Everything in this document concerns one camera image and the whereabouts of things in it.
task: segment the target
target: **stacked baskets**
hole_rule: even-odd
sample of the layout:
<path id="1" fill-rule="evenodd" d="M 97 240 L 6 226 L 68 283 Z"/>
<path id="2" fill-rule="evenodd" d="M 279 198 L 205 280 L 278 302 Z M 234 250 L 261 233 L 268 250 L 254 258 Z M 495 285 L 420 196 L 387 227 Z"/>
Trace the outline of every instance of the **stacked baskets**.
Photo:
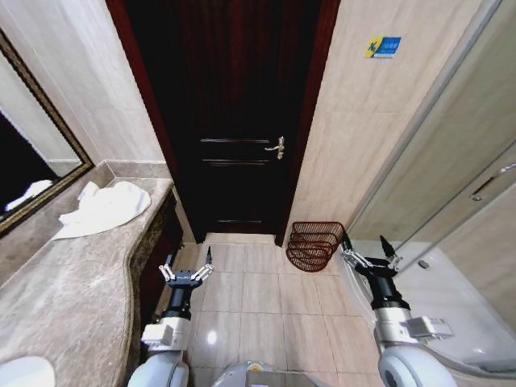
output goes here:
<path id="1" fill-rule="evenodd" d="M 339 222 L 294 222 L 287 257 L 296 268 L 318 272 L 327 266 L 343 235 Z"/>

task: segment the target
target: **sink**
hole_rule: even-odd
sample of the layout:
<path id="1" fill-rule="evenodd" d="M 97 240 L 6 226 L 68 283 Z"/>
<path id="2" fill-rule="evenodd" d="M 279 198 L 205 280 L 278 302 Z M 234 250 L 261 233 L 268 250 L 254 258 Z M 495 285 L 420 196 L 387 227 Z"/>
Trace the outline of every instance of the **sink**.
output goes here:
<path id="1" fill-rule="evenodd" d="M 54 368 L 43 357 L 24 356 L 0 364 L 1 387 L 55 387 Z"/>

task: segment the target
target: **sign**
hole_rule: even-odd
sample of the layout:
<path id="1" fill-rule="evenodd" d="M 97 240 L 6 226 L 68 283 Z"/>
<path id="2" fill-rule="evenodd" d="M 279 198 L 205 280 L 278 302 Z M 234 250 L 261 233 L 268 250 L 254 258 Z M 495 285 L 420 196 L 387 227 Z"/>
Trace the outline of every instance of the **sign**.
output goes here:
<path id="1" fill-rule="evenodd" d="M 373 36 L 365 52 L 366 58 L 392 58 L 400 45 L 400 36 Z"/>

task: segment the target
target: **vanity counter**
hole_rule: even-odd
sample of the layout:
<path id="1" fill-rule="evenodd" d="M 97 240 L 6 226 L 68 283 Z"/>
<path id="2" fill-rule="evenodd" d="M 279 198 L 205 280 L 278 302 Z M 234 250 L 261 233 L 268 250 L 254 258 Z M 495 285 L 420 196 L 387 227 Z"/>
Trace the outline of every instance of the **vanity counter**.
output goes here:
<path id="1" fill-rule="evenodd" d="M 164 218 L 172 180 L 111 184 L 118 181 L 145 189 L 152 204 L 113 230 L 49 241 L 0 288 L 0 363 L 42 356 L 54 367 L 57 386 L 123 384 L 139 336 L 137 279 L 152 249 L 148 240 L 160 234 L 163 223 L 155 223 Z"/>

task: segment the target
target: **gold mirror frame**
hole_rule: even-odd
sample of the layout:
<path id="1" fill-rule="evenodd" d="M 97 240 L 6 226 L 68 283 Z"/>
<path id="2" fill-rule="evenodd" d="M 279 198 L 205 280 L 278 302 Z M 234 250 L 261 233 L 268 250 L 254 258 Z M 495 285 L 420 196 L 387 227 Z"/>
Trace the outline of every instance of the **gold mirror frame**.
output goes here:
<path id="1" fill-rule="evenodd" d="M 9 61 L 15 72 L 22 79 L 25 86 L 31 91 L 36 101 L 41 105 L 47 116 L 56 125 L 59 132 L 66 139 L 70 147 L 75 151 L 82 164 L 76 167 L 72 172 L 62 177 L 55 185 L 46 189 L 44 192 L 30 200 L 27 204 L 22 205 L 18 210 L 9 214 L 0 222 L 0 236 L 6 234 L 13 227 L 21 223 L 25 218 L 33 214 L 45 203 L 49 202 L 59 192 L 71 185 L 76 179 L 93 168 L 93 162 L 86 154 L 84 148 L 79 144 L 75 135 L 73 135 L 68 124 L 63 120 L 59 111 L 54 107 L 47 94 L 41 88 L 41 85 L 34 78 L 31 71 L 23 62 L 22 58 L 16 52 L 11 42 L 7 39 L 6 34 L 0 28 L 0 49 L 2 54 Z"/>

